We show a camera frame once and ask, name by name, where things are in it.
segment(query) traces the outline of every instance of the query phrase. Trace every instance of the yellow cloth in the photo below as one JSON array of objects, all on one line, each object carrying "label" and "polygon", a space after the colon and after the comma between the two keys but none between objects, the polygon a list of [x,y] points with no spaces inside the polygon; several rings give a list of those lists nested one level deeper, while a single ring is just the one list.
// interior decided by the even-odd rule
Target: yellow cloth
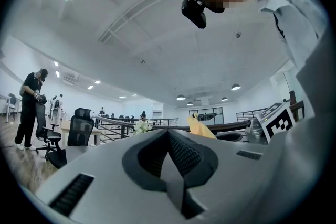
[{"label": "yellow cloth", "polygon": [[190,127],[190,133],[217,139],[217,137],[215,137],[215,135],[209,130],[207,126],[198,121],[198,114],[194,113],[194,115],[195,117],[189,116],[187,118],[187,123]]}]

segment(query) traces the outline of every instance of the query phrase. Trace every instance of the office chair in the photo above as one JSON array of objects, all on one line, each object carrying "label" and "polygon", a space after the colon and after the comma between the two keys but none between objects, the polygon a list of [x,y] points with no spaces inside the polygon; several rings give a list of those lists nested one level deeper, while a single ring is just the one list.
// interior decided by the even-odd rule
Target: office chair
[{"label": "office chair", "polygon": [[15,107],[15,104],[16,104],[16,97],[15,95],[13,95],[12,93],[10,93],[8,95],[10,97],[10,102],[9,102],[9,109],[13,109],[14,110],[14,121],[15,121],[15,112],[16,112],[16,107]]},{"label": "office chair", "polygon": [[[71,117],[68,146],[88,146],[89,138],[94,127],[94,120],[90,117],[90,109],[76,109]],[[60,169],[67,164],[66,150],[57,149],[48,153],[49,161]]]},{"label": "office chair", "polygon": [[48,153],[49,151],[55,151],[59,149],[58,141],[61,140],[62,135],[60,133],[54,132],[55,126],[57,124],[52,124],[52,128],[46,128],[46,107],[44,104],[36,103],[36,119],[37,119],[37,129],[36,129],[36,138],[39,140],[43,140],[46,144],[43,147],[38,147],[36,149],[36,153],[38,154],[39,150],[47,150],[45,158],[48,161]]}]

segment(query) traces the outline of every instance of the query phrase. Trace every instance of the person in white coat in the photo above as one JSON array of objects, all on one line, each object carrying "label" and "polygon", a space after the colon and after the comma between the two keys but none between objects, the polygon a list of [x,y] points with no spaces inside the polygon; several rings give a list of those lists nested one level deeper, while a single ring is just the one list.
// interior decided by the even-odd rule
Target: person in white coat
[{"label": "person in white coat", "polygon": [[52,116],[51,116],[51,123],[52,124],[60,124],[61,120],[61,113],[63,108],[63,94],[60,94],[58,98],[54,100],[52,103]]}]

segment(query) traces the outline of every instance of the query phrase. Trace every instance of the black head-mounted camera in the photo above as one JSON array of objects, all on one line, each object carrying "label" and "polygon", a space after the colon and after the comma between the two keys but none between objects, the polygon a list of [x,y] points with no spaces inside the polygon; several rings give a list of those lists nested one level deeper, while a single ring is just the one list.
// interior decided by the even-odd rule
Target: black head-mounted camera
[{"label": "black head-mounted camera", "polygon": [[206,17],[204,8],[207,8],[215,13],[223,13],[224,8],[213,8],[207,6],[204,0],[184,0],[182,2],[182,14],[192,21],[198,28],[206,27]]}]

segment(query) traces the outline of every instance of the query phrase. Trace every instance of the black vent slot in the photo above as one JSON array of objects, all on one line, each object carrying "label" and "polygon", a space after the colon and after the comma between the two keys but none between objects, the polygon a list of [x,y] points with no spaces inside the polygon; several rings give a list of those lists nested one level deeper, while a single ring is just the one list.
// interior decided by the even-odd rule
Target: black vent slot
[{"label": "black vent slot", "polygon": [[250,151],[238,151],[237,155],[245,157],[245,158],[249,158],[249,159],[255,159],[256,161],[258,161],[262,156],[262,154],[260,153],[254,153]]},{"label": "black vent slot", "polygon": [[50,204],[50,207],[68,217],[93,181],[92,176],[78,175]]}]

